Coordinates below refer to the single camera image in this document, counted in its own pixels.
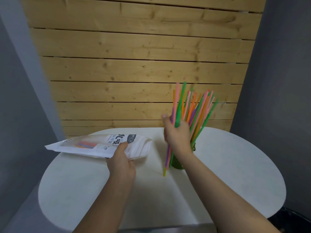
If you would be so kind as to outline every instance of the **table top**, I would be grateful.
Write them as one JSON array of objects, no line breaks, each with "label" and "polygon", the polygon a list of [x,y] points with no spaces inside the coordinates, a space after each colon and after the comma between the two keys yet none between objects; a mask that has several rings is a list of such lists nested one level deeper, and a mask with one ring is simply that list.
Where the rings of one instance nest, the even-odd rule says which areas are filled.
[{"label": "table top", "polygon": [[[137,176],[120,229],[212,223],[184,170],[170,168],[163,177],[167,145],[163,128],[114,128],[93,134],[139,134],[153,139],[146,158],[135,160]],[[265,217],[282,206],[283,177],[260,149],[226,131],[206,127],[195,155],[230,188]],[[60,153],[39,186],[43,214],[58,227],[73,230],[109,177],[106,160]]]}]

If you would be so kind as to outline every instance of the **forearm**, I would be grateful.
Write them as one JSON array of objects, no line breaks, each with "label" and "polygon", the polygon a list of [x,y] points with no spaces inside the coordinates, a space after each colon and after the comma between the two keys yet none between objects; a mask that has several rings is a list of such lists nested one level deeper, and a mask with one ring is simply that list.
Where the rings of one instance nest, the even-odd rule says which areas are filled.
[{"label": "forearm", "polygon": [[185,155],[179,160],[221,232],[278,232],[262,214],[229,188],[196,156]]},{"label": "forearm", "polygon": [[74,233],[117,232],[132,188],[127,176],[110,176]]}]

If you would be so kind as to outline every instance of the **wooden plank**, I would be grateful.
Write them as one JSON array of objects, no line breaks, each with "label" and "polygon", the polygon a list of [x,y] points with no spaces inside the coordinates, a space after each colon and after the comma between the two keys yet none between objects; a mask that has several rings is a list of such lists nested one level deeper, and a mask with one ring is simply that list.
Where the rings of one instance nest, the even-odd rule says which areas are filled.
[{"label": "wooden plank", "polygon": [[[209,120],[206,126],[229,131],[231,123],[232,120]],[[62,124],[67,136],[85,136],[97,131],[120,127],[163,127],[161,120],[62,120]]]},{"label": "wooden plank", "polygon": [[[57,102],[61,120],[158,120],[162,113],[170,114],[173,103],[105,103]],[[219,103],[210,119],[231,120],[235,103]]]},{"label": "wooden plank", "polygon": [[41,57],[49,80],[243,84],[247,64]]},{"label": "wooden plank", "polygon": [[254,41],[32,28],[39,55],[248,63]]},{"label": "wooden plank", "polygon": [[[55,101],[173,102],[173,83],[50,82]],[[214,91],[220,102],[238,102],[242,85],[195,84],[193,91]]]},{"label": "wooden plank", "polygon": [[22,0],[29,27],[255,39],[261,14],[101,0]]},{"label": "wooden plank", "polygon": [[177,6],[193,6],[237,11],[262,12],[266,0],[116,0]]}]

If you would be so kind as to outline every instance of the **bundle of straws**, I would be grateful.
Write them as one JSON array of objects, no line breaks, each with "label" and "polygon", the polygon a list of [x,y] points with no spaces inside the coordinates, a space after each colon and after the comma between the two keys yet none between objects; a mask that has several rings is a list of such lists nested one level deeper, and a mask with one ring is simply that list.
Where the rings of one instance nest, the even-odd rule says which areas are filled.
[{"label": "bundle of straws", "polygon": [[[214,102],[214,92],[208,90],[203,95],[200,94],[196,101],[197,94],[193,92],[193,87],[185,95],[186,84],[186,82],[183,83],[183,87],[180,92],[179,83],[177,83],[176,90],[173,91],[173,110],[171,122],[175,125],[175,127],[179,126],[181,119],[189,123],[191,137],[190,145],[192,150],[194,150],[196,139],[202,132],[209,117],[215,109],[218,99]],[[166,170],[171,167],[173,157],[174,154],[172,149],[168,145],[163,176],[165,176]]]}]

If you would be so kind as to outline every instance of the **white paper bag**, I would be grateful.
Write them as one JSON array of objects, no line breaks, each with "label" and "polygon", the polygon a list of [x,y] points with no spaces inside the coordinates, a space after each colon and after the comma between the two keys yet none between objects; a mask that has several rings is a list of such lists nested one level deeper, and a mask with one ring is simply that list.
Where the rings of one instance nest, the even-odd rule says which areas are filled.
[{"label": "white paper bag", "polygon": [[136,134],[88,135],[70,138],[46,145],[48,150],[86,156],[111,158],[117,146],[127,141],[125,154],[129,160],[146,157],[152,139]]}]

